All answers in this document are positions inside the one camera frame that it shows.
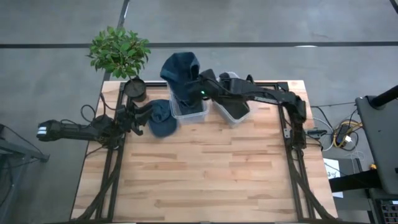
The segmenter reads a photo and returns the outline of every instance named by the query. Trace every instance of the white paper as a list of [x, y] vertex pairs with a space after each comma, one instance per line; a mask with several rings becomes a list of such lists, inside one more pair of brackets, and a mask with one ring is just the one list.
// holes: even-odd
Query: white paper
[[[325, 163], [326, 173], [328, 174], [328, 179], [333, 179], [333, 178], [340, 177], [340, 172], [338, 171], [338, 170], [340, 170], [340, 168], [338, 166], [338, 161], [337, 160], [334, 160], [334, 159], [323, 159], [323, 162]], [[334, 197], [343, 198], [343, 193], [342, 192], [335, 192], [335, 193], [333, 193], [333, 196]]]

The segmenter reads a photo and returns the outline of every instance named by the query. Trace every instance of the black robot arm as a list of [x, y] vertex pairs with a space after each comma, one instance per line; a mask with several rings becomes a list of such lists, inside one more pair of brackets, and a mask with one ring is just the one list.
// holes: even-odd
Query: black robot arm
[[103, 146], [117, 147], [119, 139], [126, 132], [133, 130], [137, 135], [142, 135], [139, 127], [145, 126], [151, 114], [150, 104], [138, 107], [128, 99], [126, 106], [121, 105], [116, 109], [116, 120], [106, 114], [96, 117], [88, 125], [49, 120], [39, 124], [36, 136], [40, 141], [65, 138], [98, 141]]
[[248, 76], [247, 80], [230, 78], [227, 73], [220, 75], [217, 81], [214, 72], [209, 69], [199, 75], [199, 79], [189, 83], [190, 95], [195, 98], [209, 97], [219, 104], [230, 102], [258, 101], [286, 108], [292, 127], [292, 147], [304, 149], [305, 131], [303, 123], [307, 118], [305, 101], [291, 91], [270, 90], [256, 86]]

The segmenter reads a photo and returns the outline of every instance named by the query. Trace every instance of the wire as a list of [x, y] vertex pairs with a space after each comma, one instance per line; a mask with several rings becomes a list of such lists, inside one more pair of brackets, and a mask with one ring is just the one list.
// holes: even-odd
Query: wire
[[346, 149], [344, 147], [340, 147], [340, 149], [342, 149], [344, 151], [347, 151], [347, 152], [351, 152], [351, 151], [353, 151], [356, 148], [356, 146], [358, 145], [358, 142], [359, 142], [359, 136], [358, 136], [358, 133], [354, 133], [354, 134], [356, 135], [355, 145], [351, 149]]
[[354, 104], [355, 102], [346, 102], [346, 103], [334, 103], [330, 105], [316, 105], [317, 107], [324, 107], [324, 106], [338, 106], [338, 105], [348, 105], [348, 104]]
[[[104, 95], [103, 95], [102, 93], [99, 94], [99, 97], [101, 98], [101, 100], [102, 100], [102, 102], [103, 102], [103, 105], [104, 105], [104, 113], [103, 113], [103, 115], [106, 114], [106, 108], [109, 108], [110, 110], [116, 110], [116, 109], [110, 107], [108, 104], [106, 104]], [[89, 109], [91, 109], [91, 111], [93, 112], [93, 119], [92, 119], [91, 121], [90, 121], [89, 119], [87, 119], [86, 116], [83, 114], [83, 110], [84, 110], [84, 108], [86, 108], [86, 107], [89, 107]], [[87, 124], [87, 125], [84, 126], [83, 128], [90, 127], [90, 126], [93, 124], [93, 121], [94, 121], [95, 118], [96, 118], [96, 117], [95, 117], [96, 112], [95, 112], [94, 108], [93, 108], [92, 106], [90, 106], [90, 105], [83, 105], [83, 106], [80, 108], [80, 115], [81, 115], [81, 117], [82, 117], [85, 121], [89, 122], [89, 124]], [[62, 120], [61, 120], [61, 123], [63, 123], [64, 121], [68, 121], [68, 122], [70, 122], [70, 123], [72, 123], [72, 124], [79, 125], [79, 124], [77, 124], [76, 122], [71, 121], [71, 120], [69, 120], [69, 119], [62, 119]]]
[[80, 114], [81, 114], [81, 117], [84, 119], [84, 120], [86, 120], [87, 122], [89, 122], [90, 124], [93, 122], [93, 120], [89, 120], [89, 119], [87, 119], [86, 117], [85, 117], [85, 115], [83, 114], [83, 109], [85, 108], [85, 107], [89, 107], [92, 111], [93, 111], [93, 120], [94, 120], [94, 118], [95, 118], [95, 110], [94, 110], [94, 108], [92, 107], [92, 106], [90, 106], [90, 105], [83, 105], [81, 108], [80, 108]]
[[[329, 126], [329, 124], [327, 124], [325, 121], [323, 121], [323, 120], [321, 120], [321, 119], [319, 119], [319, 118], [313, 118], [313, 119], [315, 119], [315, 120], [317, 120], [317, 121], [320, 121], [320, 122], [322, 122], [323, 124], [325, 124], [326, 126], [328, 126], [328, 128], [330, 129], [330, 131], [333, 133], [333, 128], [332, 128], [331, 126]], [[332, 147], [333, 147], [333, 143], [331, 143], [330, 146], [329, 146], [327, 149], [323, 150], [323, 152], [329, 151]]]
[[100, 150], [100, 149], [102, 149], [102, 148], [104, 148], [104, 147], [105, 147], [105, 146], [101, 146], [101, 147], [99, 147], [99, 148], [97, 148], [97, 149], [95, 149], [95, 150], [93, 150], [93, 151], [87, 153], [86, 156], [85, 156], [85, 158], [87, 158], [90, 154], [92, 154], [92, 153], [94, 153], [94, 152], [96, 152], [96, 151], [98, 151], [98, 150]]
[[[290, 127], [292, 127], [292, 125], [291, 125], [286, 119], [285, 119], [285, 122], [286, 122]], [[308, 136], [308, 137], [310, 137], [310, 138], [312, 138], [312, 139], [314, 139], [314, 140], [316, 140], [317, 142], [319, 142], [319, 144], [314, 144], [314, 143], [306, 143], [306, 144], [308, 144], [308, 145], [314, 145], [314, 146], [320, 146], [320, 147], [321, 147], [321, 151], [323, 150], [322, 143], [321, 143], [319, 140], [315, 139], [314, 137], [309, 136], [307, 133], [306, 133], [305, 135]]]
[[105, 97], [104, 97], [104, 95], [102, 94], [102, 93], [100, 93], [99, 94], [99, 97], [101, 98], [101, 100], [102, 100], [102, 102], [103, 102], [103, 104], [104, 104], [104, 108], [105, 108], [105, 106], [108, 108], [108, 109], [110, 109], [110, 110], [116, 110], [115, 108], [111, 108], [110, 106], [108, 106], [106, 103], [105, 103]]
[[322, 115], [323, 115], [323, 117], [325, 117], [326, 122], [328, 123], [327, 125], [329, 125], [330, 128], [333, 126], [333, 125], [330, 124], [330, 122], [329, 122], [328, 118], [326, 117], [325, 113], [323, 112], [323, 110], [319, 106], [311, 106], [311, 107], [320, 110]]
[[343, 139], [345, 139], [345, 137], [349, 136], [351, 133], [357, 131], [357, 130], [360, 129], [361, 127], [358, 128], [358, 129], [355, 129], [355, 131], [353, 130], [353, 128], [355, 128], [355, 127], [357, 127], [357, 126], [362, 126], [362, 123], [359, 123], [359, 122], [357, 122], [357, 121], [354, 121], [354, 120], [352, 120], [352, 118], [350, 118], [349, 121], [342, 121], [342, 122], [338, 125], [338, 127], [334, 130], [334, 132], [333, 132], [332, 141], [333, 141], [333, 145], [334, 145], [335, 147], [341, 148], [341, 147], [343, 146], [343, 143], [344, 143], [344, 141], [342, 141], [341, 143], [339, 143], [339, 145], [337, 145], [337, 142], [336, 142], [337, 136], [339, 136], [339, 134], [340, 134], [340, 132], [341, 132], [341, 126], [342, 126], [343, 124], [348, 124], [348, 126], [350, 126], [351, 123], [353, 123], [353, 124], [355, 124], [355, 125], [354, 125], [353, 127], [350, 127], [349, 130], [347, 130], [347, 132], [345, 133]]
[[8, 130], [10, 130], [12, 133], [14, 133], [16, 136], [18, 136], [20, 139], [22, 139], [23, 141], [25, 141], [27, 144], [30, 144], [32, 147], [34, 147], [36, 150], [38, 150], [41, 154], [43, 154], [43, 152], [36, 147], [35, 145], [33, 145], [30, 141], [26, 140], [25, 138], [23, 138], [22, 136], [20, 136], [18, 133], [16, 133], [14, 130], [12, 130], [9, 126], [6, 126], [4, 124], [2, 124], [5, 128], [7, 128]]
[[355, 112], [357, 112], [357, 109], [354, 110], [354, 112], [351, 114], [351, 116], [349, 117], [349, 122], [348, 122], [348, 126], [351, 124], [351, 120], [353, 119], [353, 115], [355, 114]]

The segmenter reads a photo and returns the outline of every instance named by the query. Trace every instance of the concrete floor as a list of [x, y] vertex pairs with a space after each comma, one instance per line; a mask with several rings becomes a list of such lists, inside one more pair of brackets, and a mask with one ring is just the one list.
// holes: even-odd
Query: concrete floor
[[[88, 43], [107, 25], [117, 25], [122, 3], [0, 0], [0, 44]], [[398, 40], [397, 22], [388, 0], [136, 0], [130, 2], [124, 26], [152, 42], [391, 41]], [[197, 55], [201, 70], [234, 71], [258, 80], [305, 80], [312, 105], [353, 101], [398, 81], [398, 47], [154, 49], [141, 77], [159, 80], [165, 59], [188, 50]], [[90, 68], [87, 52], [0, 49], [0, 123], [51, 154], [47, 164], [29, 165], [9, 223], [69, 218], [87, 142], [39, 142], [35, 132], [48, 119], [84, 123], [80, 107], [96, 106], [103, 72]], [[336, 106], [325, 113], [336, 124], [353, 110], [353, 105]], [[313, 113], [322, 118], [317, 110]], [[367, 168], [373, 159], [360, 136], [358, 149]], [[349, 158], [337, 149], [324, 156]], [[339, 211], [349, 220], [363, 216], [344, 213]]]

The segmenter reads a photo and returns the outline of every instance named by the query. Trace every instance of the wooden tabletop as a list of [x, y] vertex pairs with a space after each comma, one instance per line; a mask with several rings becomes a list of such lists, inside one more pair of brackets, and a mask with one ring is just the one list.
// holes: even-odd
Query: wooden tabletop
[[[287, 82], [307, 102], [305, 128], [312, 128], [304, 82]], [[111, 107], [116, 106], [119, 84], [104, 82], [102, 92]], [[148, 88], [147, 95], [144, 103], [169, 98], [166, 87]], [[210, 112], [204, 123], [180, 126], [167, 138], [155, 138], [148, 126], [142, 136], [127, 135], [114, 222], [297, 220], [277, 107], [250, 102], [250, 117], [231, 129], [211, 101], [206, 103]], [[98, 105], [97, 114], [102, 114], [102, 103]], [[113, 111], [106, 113], [114, 116]], [[88, 152], [99, 146], [90, 142]], [[98, 193], [105, 158], [102, 149], [85, 160], [72, 218]], [[337, 217], [320, 148], [308, 145], [304, 159], [312, 192]], [[300, 196], [305, 210], [302, 192]]]

